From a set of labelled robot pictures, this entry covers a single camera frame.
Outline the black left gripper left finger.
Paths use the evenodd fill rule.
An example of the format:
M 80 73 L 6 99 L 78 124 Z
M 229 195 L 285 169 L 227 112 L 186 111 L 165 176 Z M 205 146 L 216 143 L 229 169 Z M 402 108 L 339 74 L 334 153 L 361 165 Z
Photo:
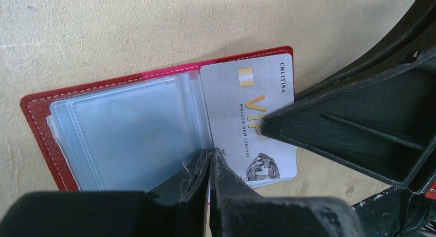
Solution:
M 204 236 L 210 151 L 148 192 L 32 192 L 1 220 L 1 236 Z

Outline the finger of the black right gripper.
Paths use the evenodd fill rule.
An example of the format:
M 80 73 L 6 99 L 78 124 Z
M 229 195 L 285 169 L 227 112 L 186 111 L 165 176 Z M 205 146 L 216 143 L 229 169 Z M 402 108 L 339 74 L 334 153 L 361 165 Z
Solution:
M 427 189 L 435 180 L 435 52 L 399 68 L 392 78 L 276 111 L 262 134 L 386 184 Z
M 346 67 L 295 95 L 295 101 L 353 77 L 400 51 L 435 22 L 435 0 L 415 0 L 399 22 L 370 50 Z

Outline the red leather card holder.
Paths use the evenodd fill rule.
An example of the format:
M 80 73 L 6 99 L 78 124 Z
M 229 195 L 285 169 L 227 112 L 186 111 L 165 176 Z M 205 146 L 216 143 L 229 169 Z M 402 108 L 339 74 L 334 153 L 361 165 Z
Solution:
M 150 191 L 213 144 L 200 70 L 290 46 L 24 96 L 20 106 L 60 190 Z

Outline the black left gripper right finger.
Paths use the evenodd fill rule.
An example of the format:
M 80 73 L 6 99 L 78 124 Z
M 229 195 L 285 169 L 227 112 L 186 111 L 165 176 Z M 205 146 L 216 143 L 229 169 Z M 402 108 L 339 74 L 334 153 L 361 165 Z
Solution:
M 263 197 L 210 151 L 212 236 L 363 236 L 357 214 L 335 197 Z

